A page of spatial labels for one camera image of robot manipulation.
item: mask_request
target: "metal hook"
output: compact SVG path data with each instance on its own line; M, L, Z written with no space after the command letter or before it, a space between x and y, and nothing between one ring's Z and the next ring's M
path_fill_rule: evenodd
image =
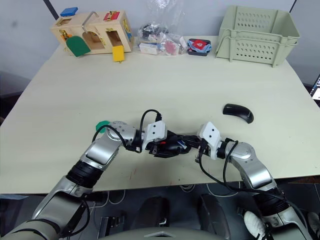
M82 23L82 29L85 33L88 33L87 30L85 29L85 24L88 22L89 18L92 16L92 14L95 14L95 16L98 18L99 15L95 12L95 11L92 11L90 12L89 16L84 20L84 22Z

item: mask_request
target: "black computer mouse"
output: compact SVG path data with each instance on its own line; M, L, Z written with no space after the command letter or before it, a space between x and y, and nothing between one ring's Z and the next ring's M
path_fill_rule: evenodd
M254 121L253 113L245 106L228 103L224 106L222 113L224 115L232 115L232 116L237 116L239 118L242 118L248 124Z

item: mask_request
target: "light green plastic basket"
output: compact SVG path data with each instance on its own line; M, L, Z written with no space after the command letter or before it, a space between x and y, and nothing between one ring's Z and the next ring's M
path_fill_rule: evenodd
M230 6L219 31L216 56L274 67L286 59L299 38L289 12Z

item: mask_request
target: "table surface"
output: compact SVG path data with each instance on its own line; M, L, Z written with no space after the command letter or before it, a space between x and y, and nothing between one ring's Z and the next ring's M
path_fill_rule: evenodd
M217 37L201 38L215 48ZM116 63L111 54L74 58L58 47L0 128L0 192L48 193L90 145L98 122L138 127L151 108L178 134L212 121L223 138L251 144L274 178L320 174L320 111L288 62L272 68L214 56L134 51ZM223 115L227 103L248 107L253 123ZM95 190L212 182L195 163L196 154L164 159L121 148ZM203 158L219 179L223 163ZM241 179L231 164L227 179Z

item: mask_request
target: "clear plastic bag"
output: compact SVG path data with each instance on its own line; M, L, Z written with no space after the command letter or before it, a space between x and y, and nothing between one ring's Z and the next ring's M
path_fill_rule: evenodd
M182 0L148 0L148 21L138 32L138 46L142 53L179 55L187 51L187 43L180 32L183 21Z

